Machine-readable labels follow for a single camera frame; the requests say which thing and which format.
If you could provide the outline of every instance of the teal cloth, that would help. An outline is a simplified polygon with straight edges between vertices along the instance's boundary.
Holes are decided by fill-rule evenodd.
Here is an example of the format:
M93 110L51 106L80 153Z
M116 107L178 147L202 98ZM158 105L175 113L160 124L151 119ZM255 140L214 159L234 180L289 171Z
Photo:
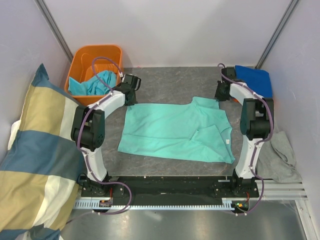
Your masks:
M129 106L119 152L231 164L232 127L216 100L194 97L186 105Z
M116 86L117 76L113 71L102 71L97 74L111 88ZM68 91L74 96L106 95L110 90L96 76L88 81L78 82L69 77Z

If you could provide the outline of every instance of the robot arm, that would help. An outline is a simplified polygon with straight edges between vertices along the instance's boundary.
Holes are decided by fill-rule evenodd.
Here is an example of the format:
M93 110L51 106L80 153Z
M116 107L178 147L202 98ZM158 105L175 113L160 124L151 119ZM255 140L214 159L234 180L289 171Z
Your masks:
M122 83L113 88L113 93L107 94L98 102L88 106L80 105L77 107L71 131L71 139L74 140L76 144L78 144L77 140L84 116L89 109L98 104L98 106L90 113L80 140L80 147L86 152L83 152L82 154L88 154L88 163L90 164L91 172L88 171L87 177L90 180L95 181L92 172L101 182L104 181L108 173L102 158L101 148L105 139L105 119L122 106L136 104L136 91L140 88L140 85L140 78L126 74L123 77Z
M234 82L239 82L233 67L225 67L221 72L224 76ZM240 191L240 189L254 188L255 176L251 169L256 169L259 152L264 143L262 140L266 139L271 131L270 119L265 106L254 94L243 86L246 86L244 82L241 82L240 85L230 83L222 77L222 81L218 81L217 90L214 96L219 101L226 101L230 98L234 98L242 105L240 130L243 135L243 144L239 162L233 171L231 183L231 188L236 189L236 191L237 189ZM258 96L265 100L273 118L273 99L263 98L263 96L260 95Z

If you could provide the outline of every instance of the white wall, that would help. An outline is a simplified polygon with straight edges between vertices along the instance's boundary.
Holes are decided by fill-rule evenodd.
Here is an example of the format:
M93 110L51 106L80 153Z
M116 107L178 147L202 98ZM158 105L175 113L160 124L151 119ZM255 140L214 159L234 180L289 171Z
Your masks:
M73 53L118 44L125 67L254 66L290 0L45 0Z
M320 224L320 1L302 0L263 69L270 73L275 116L297 158Z
M60 85L70 67L34 0L0 0L0 162L34 74L44 63Z

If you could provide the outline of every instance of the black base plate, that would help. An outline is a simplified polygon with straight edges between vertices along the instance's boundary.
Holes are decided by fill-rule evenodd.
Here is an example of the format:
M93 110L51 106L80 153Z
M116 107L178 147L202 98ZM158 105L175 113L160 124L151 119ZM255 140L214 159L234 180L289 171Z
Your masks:
M247 198L247 193L249 193L250 198L258 198L259 191L258 186L254 183L254 187L236 189L230 188L230 182L227 181L214 181L214 196L216 198Z
M132 192L133 206L220 205L222 198L246 198L248 190L232 192L225 176L120 176L110 182L127 184ZM126 205L129 191L122 185L111 185L114 205ZM250 189L250 197L258 197L258 190ZM90 197L108 197L95 195Z

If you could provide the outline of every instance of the black mounting bracket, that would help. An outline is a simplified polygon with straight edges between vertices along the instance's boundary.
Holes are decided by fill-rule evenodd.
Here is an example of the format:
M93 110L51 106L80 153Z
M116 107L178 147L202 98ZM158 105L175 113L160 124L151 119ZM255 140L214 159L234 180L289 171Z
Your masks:
M81 124L89 111L89 107L79 105L75 109L73 124L71 129L71 139L78 144L78 136ZM88 116L80 140L80 147L90 149L92 152L101 147L105 140L105 112L93 110Z
M109 175L106 174L102 182L109 182ZM84 176L83 179L80 179L82 182L81 197L109 197L110 196L110 185L100 184L96 181L89 179L87 176Z
M250 198L259 197L255 178L243 179L238 177L235 169L230 179L215 181L213 189L216 198L247 198L247 193L249 193Z
M263 98L267 103L272 120L274 120L274 100ZM240 130L251 141L252 139L266 139L270 133L270 120L263 103L258 99L245 98L243 100Z
M225 67L221 69L221 73L226 76L228 79L231 79L235 82L241 82L237 79L236 69L234 67ZM218 101L227 101L230 100L230 85L231 83L221 77L221 81L217 81L218 86L215 91L214 98Z
M124 75L122 82L113 88L113 90L119 91L125 95L125 106L132 106L137 104L136 91L141 86L141 78L126 74Z

